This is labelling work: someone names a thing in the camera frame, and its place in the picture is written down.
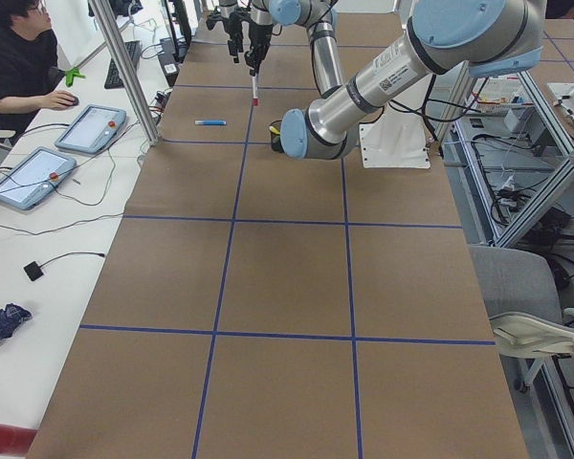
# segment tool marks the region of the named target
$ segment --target green object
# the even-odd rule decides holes
[[[75,78],[85,78],[85,75],[78,71],[78,67],[73,67],[66,71],[66,86],[71,87],[75,82]]]

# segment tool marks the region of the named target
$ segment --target black shirt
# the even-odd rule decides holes
[[[11,29],[0,27],[0,98],[44,96],[54,90],[49,69],[57,65],[57,39],[53,31],[28,41]],[[37,111],[3,115],[0,127],[17,135],[26,130]]]
[[[565,16],[574,6],[574,0],[547,0],[546,19],[557,19]]]

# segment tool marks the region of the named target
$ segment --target marker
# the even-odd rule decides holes
[[[225,120],[196,120],[196,126],[225,126],[228,122]]]
[[[256,107],[259,104],[259,93],[257,92],[257,75],[252,76],[252,86],[253,86],[253,106]]]

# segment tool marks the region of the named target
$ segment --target red object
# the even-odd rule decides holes
[[[36,435],[32,428],[0,424],[0,454],[25,456]]]

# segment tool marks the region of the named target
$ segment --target umbrella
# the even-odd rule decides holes
[[[32,314],[16,304],[7,304],[0,310],[0,343],[2,340],[12,337],[12,332],[26,320],[30,320]]]

